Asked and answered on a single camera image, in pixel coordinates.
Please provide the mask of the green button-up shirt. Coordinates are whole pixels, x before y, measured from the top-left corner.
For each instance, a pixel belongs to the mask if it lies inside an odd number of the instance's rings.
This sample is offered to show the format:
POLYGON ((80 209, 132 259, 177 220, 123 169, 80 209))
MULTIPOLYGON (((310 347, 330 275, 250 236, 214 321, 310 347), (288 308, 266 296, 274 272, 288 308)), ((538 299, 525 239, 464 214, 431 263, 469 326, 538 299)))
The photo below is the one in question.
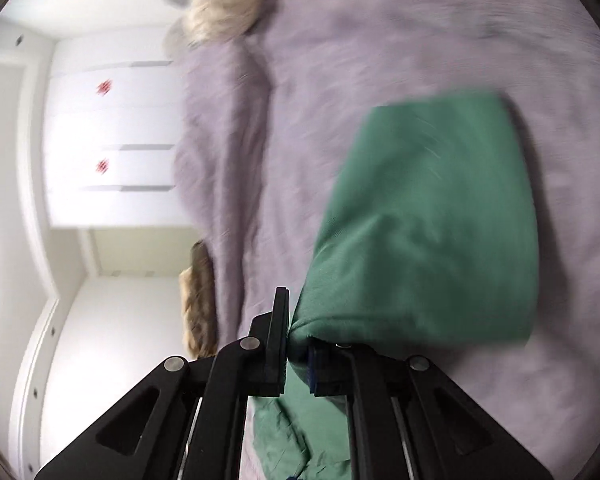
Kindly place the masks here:
POLYGON ((532 332, 539 242, 516 122, 503 96, 466 90, 368 114, 318 230, 290 327, 285 393, 254 400, 266 478, 347 479, 340 401, 304 382, 309 343, 512 344, 532 332))

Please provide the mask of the white wardrobe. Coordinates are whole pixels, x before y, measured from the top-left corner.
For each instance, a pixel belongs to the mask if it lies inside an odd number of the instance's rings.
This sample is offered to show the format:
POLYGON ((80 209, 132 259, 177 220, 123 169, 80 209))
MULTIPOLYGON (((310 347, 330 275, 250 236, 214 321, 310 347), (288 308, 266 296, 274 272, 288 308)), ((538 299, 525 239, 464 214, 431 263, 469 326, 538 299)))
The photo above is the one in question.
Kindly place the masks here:
POLYGON ((163 26, 56 44, 43 128, 45 198, 55 228, 185 226, 175 192, 183 81, 163 26))

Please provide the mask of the lilac plush bed blanket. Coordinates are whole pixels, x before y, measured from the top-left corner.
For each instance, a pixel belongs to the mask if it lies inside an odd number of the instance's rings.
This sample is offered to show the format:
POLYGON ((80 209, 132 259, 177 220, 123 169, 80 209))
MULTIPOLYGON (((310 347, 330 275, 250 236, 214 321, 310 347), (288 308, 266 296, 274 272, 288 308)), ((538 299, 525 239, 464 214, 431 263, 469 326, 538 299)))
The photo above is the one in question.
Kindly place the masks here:
POLYGON ((298 292, 340 165, 376 106, 462 87, 519 115, 540 305, 518 348, 439 363, 557 479, 600 448, 600 29, 579 0, 268 0, 182 59, 176 187, 215 263, 218 338, 298 292))

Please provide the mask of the brown fur garment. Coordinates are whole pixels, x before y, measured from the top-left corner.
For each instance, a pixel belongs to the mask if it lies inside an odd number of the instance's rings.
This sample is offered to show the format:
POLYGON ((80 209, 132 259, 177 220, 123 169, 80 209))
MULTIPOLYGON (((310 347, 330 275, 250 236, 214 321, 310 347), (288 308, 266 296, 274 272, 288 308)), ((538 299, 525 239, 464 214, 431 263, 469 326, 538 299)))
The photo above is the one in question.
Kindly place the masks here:
MULTIPOLYGON (((183 32, 189 47, 232 40, 256 21, 263 0, 192 0, 183 16, 183 32)), ((218 351, 218 317, 215 307, 214 271, 205 242, 193 244, 190 268, 180 276, 183 342, 196 360, 218 351)))

